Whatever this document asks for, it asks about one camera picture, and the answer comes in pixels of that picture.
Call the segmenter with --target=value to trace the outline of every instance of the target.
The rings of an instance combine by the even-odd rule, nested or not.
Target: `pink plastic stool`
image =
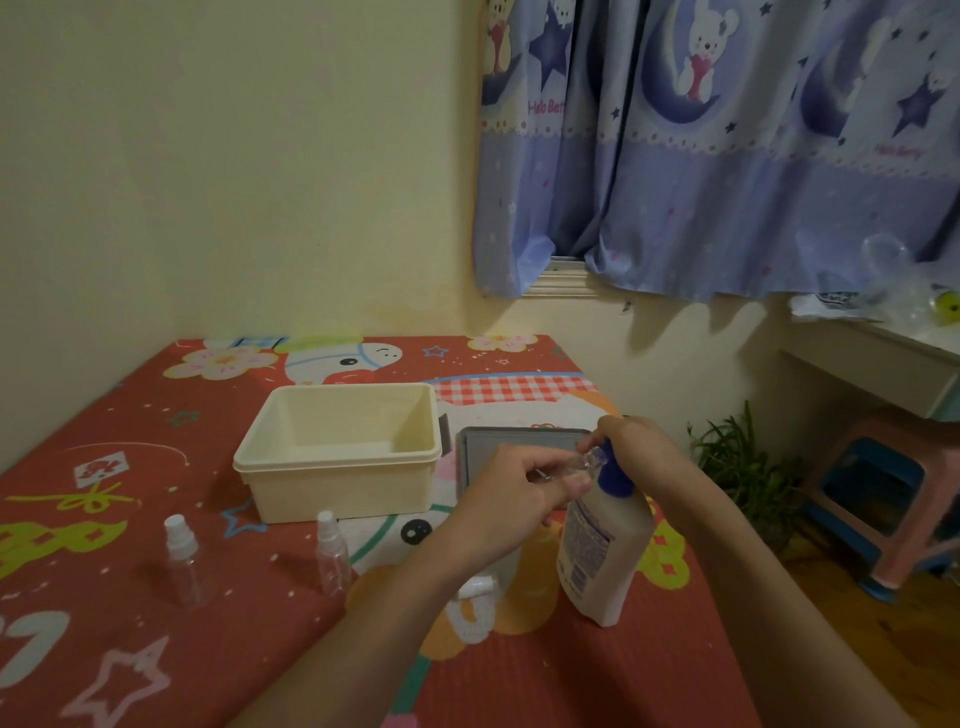
[[[851,444],[861,438],[895,450],[924,471],[920,488],[891,536],[884,536],[845,510],[822,489],[825,476]],[[880,555],[871,578],[881,587],[898,589],[921,562],[960,549],[960,536],[942,542],[933,538],[960,492],[960,423],[924,420],[897,407],[878,409],[858,422],[820,461],[804,482],[803,490],[812,503],[877,548]],[[867,585],[864,588],[871,592]]]

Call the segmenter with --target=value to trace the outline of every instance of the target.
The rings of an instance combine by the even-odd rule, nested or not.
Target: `curtain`
[[[576,255],[705,301],[857,290],[875,232],[946,255],[958,70],[952,0],[490,0],[477,283]]]

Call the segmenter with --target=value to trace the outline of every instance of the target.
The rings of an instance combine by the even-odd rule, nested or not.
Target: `barcode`
[[[587,585],[587,575],[577,564],[573,565],[573,572],[570,574],[570,581],[573,582],[573,588],[578,592],[582,592],[584,587]]]

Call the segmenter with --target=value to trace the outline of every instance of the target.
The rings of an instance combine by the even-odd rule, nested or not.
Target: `forearm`
[[[765,725],[913,725],[728,498],[686,528]]]
[[[234,726],[375,728],[445,604],[469,578],[438,529],[310,648]]]

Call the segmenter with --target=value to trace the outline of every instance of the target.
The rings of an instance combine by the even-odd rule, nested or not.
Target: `checkered pattern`
[[[432,382],[437,397],[450,404],[495,401],[557,401],[567,392],[596,392],[582,375],[480,376]]]

